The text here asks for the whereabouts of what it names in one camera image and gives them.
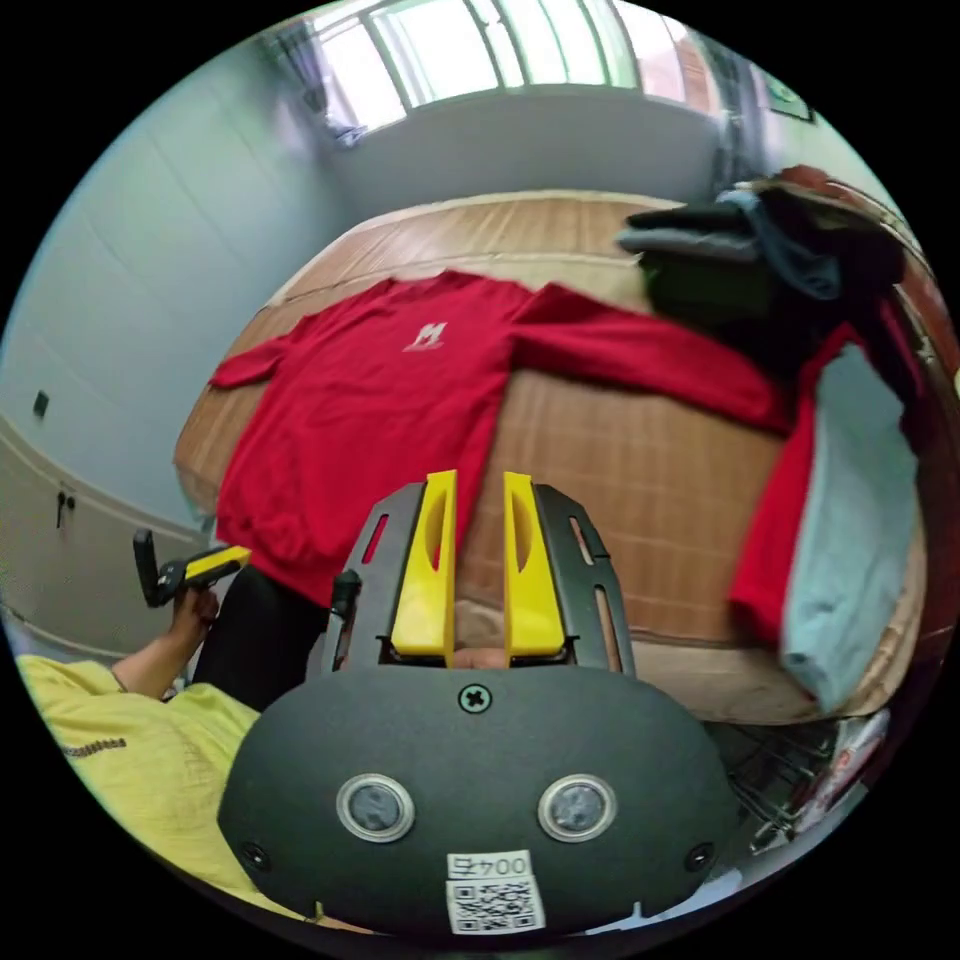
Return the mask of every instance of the qr code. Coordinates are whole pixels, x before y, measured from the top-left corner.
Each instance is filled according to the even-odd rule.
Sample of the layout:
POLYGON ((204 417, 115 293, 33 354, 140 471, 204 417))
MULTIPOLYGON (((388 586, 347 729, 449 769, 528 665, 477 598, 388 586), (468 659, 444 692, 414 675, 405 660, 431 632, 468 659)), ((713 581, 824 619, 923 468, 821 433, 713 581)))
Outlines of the qr code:
POLYGON ((531 877, 450 883, 448 900, 456 933, 519 933, 543 926, 540 896, 531 877))

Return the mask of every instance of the cabinet handle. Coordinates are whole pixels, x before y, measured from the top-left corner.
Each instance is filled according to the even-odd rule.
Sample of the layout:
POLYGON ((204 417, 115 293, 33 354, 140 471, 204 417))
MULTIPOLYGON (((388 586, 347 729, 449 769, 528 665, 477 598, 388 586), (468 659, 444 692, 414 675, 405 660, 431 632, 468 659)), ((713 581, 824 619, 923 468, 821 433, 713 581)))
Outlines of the cabinet handle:
POLYGON ((68 510, 73 510, 77 505, 76 497, 70 495, 68 496, 62 490, 57 494, 57 529, 60 529, 60 524, 63 521, 63 508, 66 507, 68 510))

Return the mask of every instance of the mattress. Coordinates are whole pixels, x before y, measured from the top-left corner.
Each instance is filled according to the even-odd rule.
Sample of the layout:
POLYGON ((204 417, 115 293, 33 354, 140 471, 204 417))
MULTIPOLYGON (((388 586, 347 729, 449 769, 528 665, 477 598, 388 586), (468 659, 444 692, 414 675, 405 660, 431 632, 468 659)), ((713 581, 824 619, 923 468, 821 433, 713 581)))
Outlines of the mattress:
MULTIPOLYGON (((453 267, 554 281, 648 310, 642 274, 614 244, 623 218, 668 201, 571 191, 491 195, 367 221, 320 252, 250 321, 227 356, 289 331, 301 316, 386 276, 453 267)), ((265 387, 205 391, 175 453, 181 483, 215 511, 237 440, 265 387)), ((731 622, 726 594, 780 438, 682 403, 518 371, 501 409, 486 481, 457 572, 460 645, 502 644, 503 471, 579 500, 603 536, 624 593, 638 672, 704 720, 815 718, 803 691, 731 622)), ((872 712, 902 680, 926 582, 918 527, 903 595, 860 689, 840 711, 872 712)))

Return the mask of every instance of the white cabinet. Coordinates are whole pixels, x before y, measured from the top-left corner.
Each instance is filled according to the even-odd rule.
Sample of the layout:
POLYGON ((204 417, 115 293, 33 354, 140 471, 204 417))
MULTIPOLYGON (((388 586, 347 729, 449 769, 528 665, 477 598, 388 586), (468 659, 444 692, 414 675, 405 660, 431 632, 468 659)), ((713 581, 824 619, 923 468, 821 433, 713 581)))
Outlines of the white cabinet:
POLYGON ((151 517, 69 477, 0 418, 0 600, 49 642, 123 656, 170 623, 150 610, 133 562, 133 533, 153 530, 157 561, 205 549, 207 537, 151 517), (58 494, 64 504, 57 526, 58 494))

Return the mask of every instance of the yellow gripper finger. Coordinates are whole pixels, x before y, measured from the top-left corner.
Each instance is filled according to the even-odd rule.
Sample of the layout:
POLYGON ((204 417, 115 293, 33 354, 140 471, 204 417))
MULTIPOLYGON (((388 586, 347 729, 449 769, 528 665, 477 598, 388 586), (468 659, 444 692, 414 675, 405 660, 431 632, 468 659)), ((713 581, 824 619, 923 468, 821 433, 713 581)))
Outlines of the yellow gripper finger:
POLYGON ((429 474, 393 622, 401 657, 442 657, 453 665, 456 519, 457 471, 429 474))
POLYGON ((540 526, 533 483, 503 475, 504 631, 512 657, 552 657, 564 645, 563 618, 540 526))

